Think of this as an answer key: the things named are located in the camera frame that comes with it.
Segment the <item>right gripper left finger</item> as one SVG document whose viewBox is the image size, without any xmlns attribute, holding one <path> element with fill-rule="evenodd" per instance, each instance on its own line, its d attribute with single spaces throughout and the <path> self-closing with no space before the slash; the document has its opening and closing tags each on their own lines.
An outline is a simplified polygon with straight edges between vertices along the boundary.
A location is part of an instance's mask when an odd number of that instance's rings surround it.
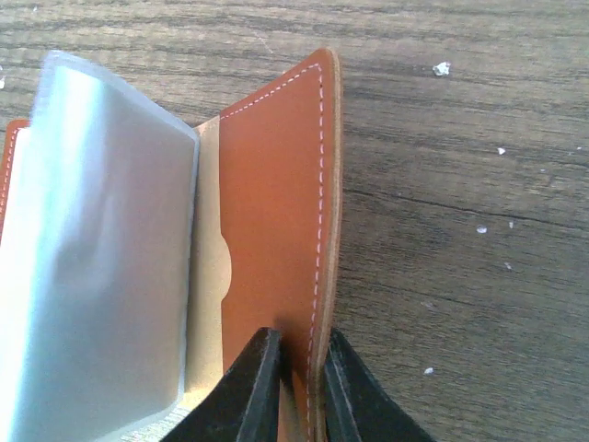
<svg viewBox="0 0 589 442">
<path fill-rule="evenodd" d="M 280 398 L 281 334 L 254 333 L 212 392 L 165 441 L 275 441 Z"/>
</svg>

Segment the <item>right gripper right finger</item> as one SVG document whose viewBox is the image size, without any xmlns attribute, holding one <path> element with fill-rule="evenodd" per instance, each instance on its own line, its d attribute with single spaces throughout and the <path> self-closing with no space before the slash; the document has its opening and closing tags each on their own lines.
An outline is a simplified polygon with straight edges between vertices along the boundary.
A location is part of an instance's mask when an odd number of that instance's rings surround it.
<svg viewBox="0 0 589 442">
<path fill-rule="evenodd" d="M 385 393 L 341 331 L 332 329 L 324 365 L 329 441 L 415 441 L 434 438 Z"/>
</svg>

